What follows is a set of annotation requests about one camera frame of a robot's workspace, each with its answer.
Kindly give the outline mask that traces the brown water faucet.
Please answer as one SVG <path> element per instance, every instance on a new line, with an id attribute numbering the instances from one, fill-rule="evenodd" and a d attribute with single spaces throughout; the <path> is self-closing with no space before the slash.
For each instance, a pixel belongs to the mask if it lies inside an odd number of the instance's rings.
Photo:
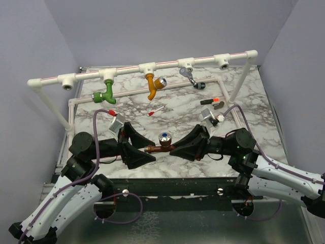
<path id="1" fill-rule="evenodd" d="M 166 153 L 174 150 L 176 147 L 172 144 L 172 136 L 170 133 L 162 132 L 158 136 L 159 146 L 148 145 L 144 147 L 145 153 Z"/>

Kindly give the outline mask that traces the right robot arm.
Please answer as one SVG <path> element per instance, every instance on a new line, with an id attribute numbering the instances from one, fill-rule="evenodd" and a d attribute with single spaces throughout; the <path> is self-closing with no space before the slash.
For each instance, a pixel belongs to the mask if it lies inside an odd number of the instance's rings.
<path id="1" fill-rule="evenodd" d="M 199 161 L 208 154 L 229 156 L 228 164 L 239 174 L 233 186 L 237 198 L 251 195 L 293 201 L 324 218 L 324 175 L 278 162 L 256 146 L 256 140 L 245 128 L 218 137 L 211 136 L 206 127 L 196 125 L 172 145 L 170 155 L 188 161 Z"/>

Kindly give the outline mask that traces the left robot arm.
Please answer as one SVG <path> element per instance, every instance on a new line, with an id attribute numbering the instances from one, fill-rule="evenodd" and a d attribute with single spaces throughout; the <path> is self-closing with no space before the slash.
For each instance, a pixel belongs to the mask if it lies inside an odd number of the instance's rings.
<path id="1" fill-rule="evenodd" d="M 23 243 L 56 243 L 86 208 L 115 197 L 113 183 L 98 173 L 101 158 L 121 156 L 128 169 L 134 169 L 155 161 L 154 156 L 141 151 L 154 146 L 130 123 L 124 123 L 117 139 L 98 140 L 97 134 L 78 133 L 69 148 L 72 155 L 52 190 L 27 219 L 13 223 L 9 232 Z"/>

